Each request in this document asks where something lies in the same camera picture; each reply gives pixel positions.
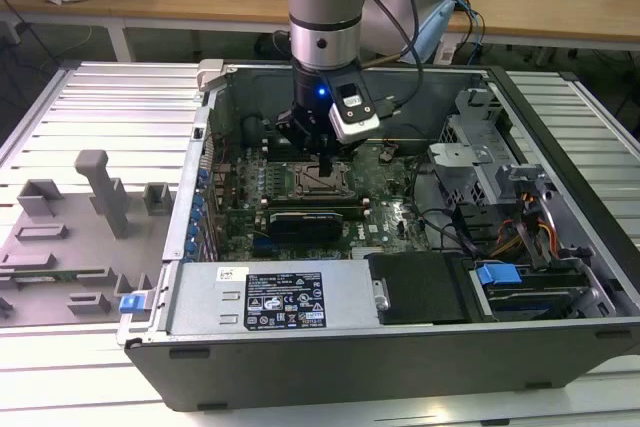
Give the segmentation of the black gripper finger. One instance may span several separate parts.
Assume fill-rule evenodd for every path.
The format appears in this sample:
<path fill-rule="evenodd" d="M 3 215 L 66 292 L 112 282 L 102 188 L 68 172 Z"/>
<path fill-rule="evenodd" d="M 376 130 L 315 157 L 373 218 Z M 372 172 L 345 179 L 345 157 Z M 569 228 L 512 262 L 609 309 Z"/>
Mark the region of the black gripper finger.
<path fill-rule="evenodd" d="M 361 145 L 361 140 L 343 144 L 335 135 L 329 135 L 325 145 L 325 176 L 332 173 L 335 162 L 351 159 Z"/>
<path fill-rule="evenodd" d="M 319 162 L 319 176 L 329 176 L 329 130 L 327 122 L 303 107 L 292 107 L 278 115 L 276 129 L 303 153 Z"/>

